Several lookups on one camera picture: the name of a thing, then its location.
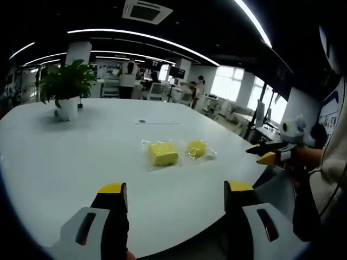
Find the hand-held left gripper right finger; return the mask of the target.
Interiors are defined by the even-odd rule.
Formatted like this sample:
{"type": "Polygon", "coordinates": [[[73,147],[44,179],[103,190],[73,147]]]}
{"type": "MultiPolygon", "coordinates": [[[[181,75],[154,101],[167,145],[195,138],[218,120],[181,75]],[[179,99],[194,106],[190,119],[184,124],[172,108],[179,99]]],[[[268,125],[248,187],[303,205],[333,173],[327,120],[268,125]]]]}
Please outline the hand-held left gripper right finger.
{"type": "Polygon", "coordinates": [[[296,259],[306,248],[293,225],[246,183],[224,182],[226,259],[296,259]]]}

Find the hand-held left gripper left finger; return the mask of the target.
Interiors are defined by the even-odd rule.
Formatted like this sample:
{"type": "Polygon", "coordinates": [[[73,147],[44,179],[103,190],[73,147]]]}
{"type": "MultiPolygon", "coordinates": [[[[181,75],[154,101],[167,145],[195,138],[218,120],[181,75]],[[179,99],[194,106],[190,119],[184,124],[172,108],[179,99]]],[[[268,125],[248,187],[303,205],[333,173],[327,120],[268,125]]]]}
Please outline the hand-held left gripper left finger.
{"type": "Polygon", "coordinates": [[[129,231],[126,183],[102,187],[60,229],[53,259],[127,259],[129,231]]]}

